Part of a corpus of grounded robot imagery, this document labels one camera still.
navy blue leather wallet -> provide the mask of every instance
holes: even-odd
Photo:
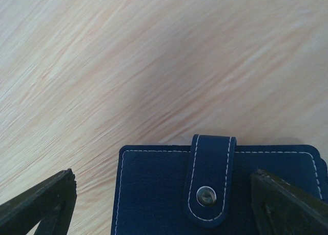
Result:
[[[250,179],[258,169],[328,202],[327,166],[314,147],[195,135],[191,146],[120,150],[112,234],[258,234]]]

wooden table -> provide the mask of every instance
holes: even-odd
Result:
[[[0,0],[0,202],[72,168],[109,234],[118,150],[194,133],[328,160],[328,0]]]

light wood tabletop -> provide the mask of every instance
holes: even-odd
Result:
[[[328,161],[328,0],[0,0],[0,202],[72,168],[110,234],[118,151],[195,133]]]

white stitching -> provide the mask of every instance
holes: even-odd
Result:
[[[115,235],[116,235],[116,231],[117,231],[117,218],[118,218],[119,199],[120,199],[120,193],[121,193],[121,181],[122,181],[122,171],[123,171],[123,161],[124,161],[125,152],[185,152],[185,153],[190,153],[190,151],[180,151],[180,150],[126,150],[126,151],[123,152],[123,154],[122,154],[122,166],[121,166],[120,179],[119,179],[119,191],[118,191],[116,222],[115,222]],[[308,153],[308,152],[297,152],[297,151],[235,151],[235,153],[304,153],[304,154],[308,154],[309,156],[311,156],[311,159],[312,159],[312,162],[313,162],[313,166],[314,166],[314,169],[315,169],[316,180],[317,180],[317,184],[318,184],[319,195],[320,195],[320,198],[322,199],[320,183],[319,183],[319,180],[318,180],[317,167],[316,167],[314,158],[310,153]]]
[[[224,194],[223,194],[223,204],[222,204],[222,211],[221,213],[213,218],[213,219],[209,219],[209,220],[206,220],[206,219],[203,219],[201,217],[198,217],[197,215],[194,214],[194,212],[191,210],[191,207],[190,207],[190,193],[191,193],[191,187],[193,185],[193,177],[194,177],[194,170],[195,170],[195,162],[196,162],[196,155],[197,155],[197,146],[198,146],[198,140],[199,140],[199,136],[197,137],[197,141],[196,141],[196,148],[195,148],[195,156],[194,156],[194,165],[193,165],[193,172],[191,174],[191,182],[190,182],[190,188],[189,188],[189,195],[188,195],[188,207],[189,207],[189,210],[190,212],[193,214],[194,217],[202,220],[202,221],[213,221],[213,220],[216,220],[217,218],[219,218],[222,214],[223,214],[223,211],[224,211],[224,207],[225,207],[225,204],[226,204],[226,190],[227,190],[227,175],[228,175],[228,164],[229,164],[229,153],[230,153],[230,144],[231,144],[231,137],[230,137],[230,140],[229,140],[229,145],[228,145],[228,157],[227,157],[227,167],[225,168],[225,183],[224,183]]]
[[[317,166],[316,166],[316,163],[314,161],[314,158],[313,156],[308,153],[308,152],[297,152],[297,151],[259,151],[259,152],[254,152],[254,151],[236,151],[235,153],[298,153],[298,154],[308,154],[311,159],[312,159],[312,162],[313,162],[313,167],[314,167],[314,171],[315,171],[315,176],[316,176],[316,180],[317,180],[317,185],[318,185],[318,190],[319,190],[319,196],[322,200],[322,194],[321,194],[321,188],[320,188],[320,182],[319,182],[319,179],[318,179],[318,173],[317,173]]]
[[[185,152],[190,153],[190,151],[181,151],[181,150],[126,150],[122,154],[122,166],[119,177],[119,191],[118,191],[118,201],[117,201],[117,211],[116,211],[116,222],[115,222],[115,235],[117,232],[117,220],[118,220],[118,209],[119,209],[119,198],[121,194],[121,183],[122,183],[122,171],[123,171],[123,162],[124,162],[124,154],[125,152]]]

blue wallet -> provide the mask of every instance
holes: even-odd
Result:
[[[195,135],[191,146],[120,150],[112,234],[258,234],[250,178],[258,169],[328,201],[327,166],[312,146]]]

